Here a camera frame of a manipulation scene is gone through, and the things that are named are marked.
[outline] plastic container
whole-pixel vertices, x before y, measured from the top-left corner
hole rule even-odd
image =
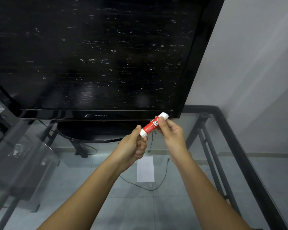
[[[149,124],[147,124],[145,127],[142,128],[140,131],[140,135],[144,138],[146,137],[150,132],[156,129],[156,127],[159,125],[158,119],[159,117],[163,117],[165,120],[169,118],[169,115],[165,112],[162,112],[160,115],[158,115],[156,118],[154,118],[153,121],[151,121]]]

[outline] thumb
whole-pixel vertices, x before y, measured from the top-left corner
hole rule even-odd
[[[159,117],[158,123],[159,123],[159,127],[161,128],[164,137],[168,138],[172,132],[169,129],[167,123],[165,122],[165,119],[163,117]]]
[[[130,137],[134,140],[136,140],[140,134],[142,127],[141,125],[138,125],[130,134]]]

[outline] person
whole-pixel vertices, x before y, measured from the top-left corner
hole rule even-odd
[[[138,125],[130,135],[125,136],[109,157],[38,230],[90,229],[116,179],[143,157],[147,137],[142,138],[140,131],[141,126]],[[202,229],[250,230],[192,159],[182,128],[160,117],[158,131],[164,136],[170,158],[182,177]]]

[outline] person's right hand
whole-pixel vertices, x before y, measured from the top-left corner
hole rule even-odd
[[[171,160],[176,162],[177,158],[188,153],[182,127],[171,120],[164,120],[163,117],[159,117],[158,123],[157,130],[164,136]]]

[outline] white paper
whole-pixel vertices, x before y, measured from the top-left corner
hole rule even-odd
[[[154,182],[154,160],[152,156],[143,156],[138,161],[137,182]]]

